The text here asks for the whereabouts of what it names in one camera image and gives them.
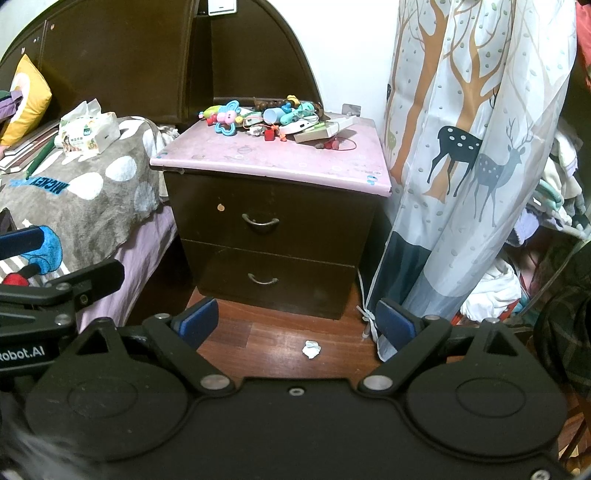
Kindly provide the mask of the grey spotted blanket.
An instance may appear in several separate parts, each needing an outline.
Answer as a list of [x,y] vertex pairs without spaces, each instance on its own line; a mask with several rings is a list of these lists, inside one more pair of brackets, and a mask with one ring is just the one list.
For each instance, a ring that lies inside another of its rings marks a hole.
[[50,246],[1,262],[1,274],[41,260],[49,278],[112,256],[162,203],[161,174],[150,159],[169,142],[152,121],[118,120],[120,137],[102,153],[55,148],[26,179],[2,177],[1,207],[19,229],[39,226]]

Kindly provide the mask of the lavender bed sheet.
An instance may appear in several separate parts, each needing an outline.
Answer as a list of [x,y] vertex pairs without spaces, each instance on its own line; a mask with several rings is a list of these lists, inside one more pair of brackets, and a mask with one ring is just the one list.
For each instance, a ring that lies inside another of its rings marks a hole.
[[143,288],[159,266],[176,233],[171,207],[160,205],[115,252],[113,258],[124,267],[124,281],[116,292],[77,314],[79,332],[94,319],[101,317],[111,318],[116,326],[126,323]]

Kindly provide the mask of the white tissue pack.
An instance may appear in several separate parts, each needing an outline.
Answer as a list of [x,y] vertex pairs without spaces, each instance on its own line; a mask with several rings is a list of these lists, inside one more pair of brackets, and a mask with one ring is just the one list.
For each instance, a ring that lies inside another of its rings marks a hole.
[[54,146],[66,156],[93,157],[120,138],[114,112],[103,112],[97,99],[82,101],[61,117]]

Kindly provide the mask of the yellow pillow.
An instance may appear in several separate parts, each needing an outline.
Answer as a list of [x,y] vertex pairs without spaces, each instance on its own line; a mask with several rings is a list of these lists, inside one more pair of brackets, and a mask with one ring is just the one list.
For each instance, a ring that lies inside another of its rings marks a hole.
[[27,54],[22,55],[16,67],[10,89],[19,91],[22,100],[16,113],[2,130],[2,146],[13,146],[34,130],[52,99],[48,83]]

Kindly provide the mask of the white paper scrap on floor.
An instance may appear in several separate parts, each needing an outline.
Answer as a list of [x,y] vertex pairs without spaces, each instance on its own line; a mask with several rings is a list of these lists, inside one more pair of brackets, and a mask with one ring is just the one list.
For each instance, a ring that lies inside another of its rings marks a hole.
[[301,348],[301,353],[303,353],[304,356],[308,358],[308,360],[317,358],[321,352],[322,346],[320,343],[314,340],[304,341],[304,347]]

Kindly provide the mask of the pile of clothes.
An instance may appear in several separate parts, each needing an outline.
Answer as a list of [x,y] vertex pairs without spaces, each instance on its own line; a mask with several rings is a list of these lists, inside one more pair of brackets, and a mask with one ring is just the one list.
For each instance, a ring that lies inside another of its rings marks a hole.
[[[583,140],[574,127],[560,119],[542,176],[510,232],[508,246],[523,248],[541,228],[573,236],[580,242],[590,236],[585,195],[576,177],[582,147]],[[525,323],[534,323],[542,299],[556,281],[556,269],[545,266],[534,251],[526,251],[521,258],[503,255],[487,270],[454,321],[480,323],[488,318],[502,320],[517,315]]]

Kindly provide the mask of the dark wooden headboard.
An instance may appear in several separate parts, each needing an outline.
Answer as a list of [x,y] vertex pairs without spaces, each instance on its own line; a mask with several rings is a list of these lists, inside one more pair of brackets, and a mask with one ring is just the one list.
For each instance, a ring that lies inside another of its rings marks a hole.
[[120,117],[174,125],[231,100],[322,101],[297,36],[266,1],[219,16],[201,1],[58,1],[8,47],[3,86],[23,55],[51,89],[49,120],[92,99]]

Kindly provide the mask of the blue pink toy rattle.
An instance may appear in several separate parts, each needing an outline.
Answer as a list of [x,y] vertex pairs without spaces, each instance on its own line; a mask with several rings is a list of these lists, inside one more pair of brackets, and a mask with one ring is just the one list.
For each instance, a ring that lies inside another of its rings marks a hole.
[[242,124],[242,108],[237,100],[231,100],[221,106],[216,113],[214,132],[223,136],[233,136],[236,128]]

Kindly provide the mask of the dark wooden nightstand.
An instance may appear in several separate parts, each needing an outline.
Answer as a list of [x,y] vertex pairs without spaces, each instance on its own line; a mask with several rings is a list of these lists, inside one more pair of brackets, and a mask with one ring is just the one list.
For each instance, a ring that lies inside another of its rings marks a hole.
[[341,317],[391,183],[372,121],[337,140],[318,149],[198,122],[151,160],[200,293]]

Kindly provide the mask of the red small toy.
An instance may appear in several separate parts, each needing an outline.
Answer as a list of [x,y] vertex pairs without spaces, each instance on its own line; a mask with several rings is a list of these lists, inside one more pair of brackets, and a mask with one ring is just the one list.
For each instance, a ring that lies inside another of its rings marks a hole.
[[273,141],[276,138],[276,132],[270,129],[267,129],[264,133],[263,133],[263,138],[266,141]]

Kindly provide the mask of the light blue toy cup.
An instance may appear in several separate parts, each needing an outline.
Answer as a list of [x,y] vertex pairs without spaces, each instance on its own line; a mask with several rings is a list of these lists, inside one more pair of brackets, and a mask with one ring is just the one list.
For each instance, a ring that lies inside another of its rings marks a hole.
[[284,114],[286,112],[280,107],[267,108],[263,111],[263,122],[267,125],[279,125]]

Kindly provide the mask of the white oval gadget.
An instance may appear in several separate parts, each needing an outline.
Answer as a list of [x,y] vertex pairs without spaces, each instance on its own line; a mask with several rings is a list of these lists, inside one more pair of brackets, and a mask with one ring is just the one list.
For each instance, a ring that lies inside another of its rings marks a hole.
[[291,122],[290,124],[281,126],[280,133],[283,133],[284,135],[294,135],[297,133],[301,133],[302,131],[307,130],[308,128],[311,128],[312,126],[315,126],[317,124],[317,117],[301,118],[297,121]]

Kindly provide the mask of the white green box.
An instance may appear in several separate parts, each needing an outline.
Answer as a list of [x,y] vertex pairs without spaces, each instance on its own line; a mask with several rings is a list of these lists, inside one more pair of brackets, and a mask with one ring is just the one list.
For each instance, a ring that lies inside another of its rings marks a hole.
[[355,120],[355,116],[329,119],[325,122],[315,124],[300,133],[294,134],[294,141],[297,143],[307,143],[329,140],[351,127],[355,123]]

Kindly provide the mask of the deer print curtain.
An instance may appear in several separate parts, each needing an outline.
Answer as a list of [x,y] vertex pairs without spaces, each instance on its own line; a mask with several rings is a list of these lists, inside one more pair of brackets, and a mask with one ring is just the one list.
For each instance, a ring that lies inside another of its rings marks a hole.
[[572,1],[403,1],[382,145],[391,196],[360,268],[380,301],[454,317],[493,265],[549,157],[576,57]]

